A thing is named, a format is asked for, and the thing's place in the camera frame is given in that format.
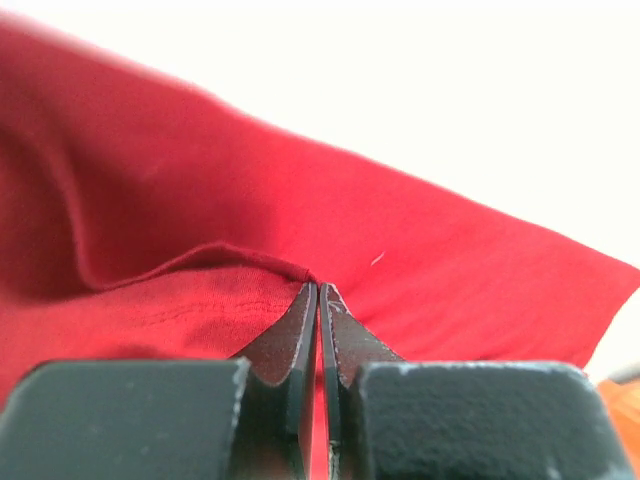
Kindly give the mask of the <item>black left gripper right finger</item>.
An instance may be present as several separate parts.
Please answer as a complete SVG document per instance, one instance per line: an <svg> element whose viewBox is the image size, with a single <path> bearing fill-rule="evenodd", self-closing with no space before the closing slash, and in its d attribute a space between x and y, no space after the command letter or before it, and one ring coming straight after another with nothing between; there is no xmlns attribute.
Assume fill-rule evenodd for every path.
<svg viewBox="0 0 640 480"><path fill-rule="evenodd" d="M356 421L351 385L358 368L370 362L401 362L403 358L353 316L335 285L320 286L319 306L329 477L352 479Z"/></svg>

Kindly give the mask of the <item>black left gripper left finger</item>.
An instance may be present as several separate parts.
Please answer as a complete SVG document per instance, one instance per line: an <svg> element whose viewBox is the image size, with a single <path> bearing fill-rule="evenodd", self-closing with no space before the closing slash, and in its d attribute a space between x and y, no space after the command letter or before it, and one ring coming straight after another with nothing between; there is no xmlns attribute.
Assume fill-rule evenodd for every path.
<svg viewBox="0 0 640 480"><path fill-rule="evenodd" d="M232 447L234 479L307 479L316 369L318 288L236 356L250 362Z"/></svg>

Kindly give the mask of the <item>red t-shirt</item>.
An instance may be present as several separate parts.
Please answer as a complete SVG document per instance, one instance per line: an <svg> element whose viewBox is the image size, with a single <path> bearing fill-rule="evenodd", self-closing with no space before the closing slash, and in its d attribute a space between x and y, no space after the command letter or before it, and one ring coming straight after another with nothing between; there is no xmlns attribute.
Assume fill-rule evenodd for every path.
<svg viewBox="0 0 640 480"><path fill-rule="evenodd" d="M1 18L1 391L225 358L335 284L409 360L585 366L636 268Z"/></svg>

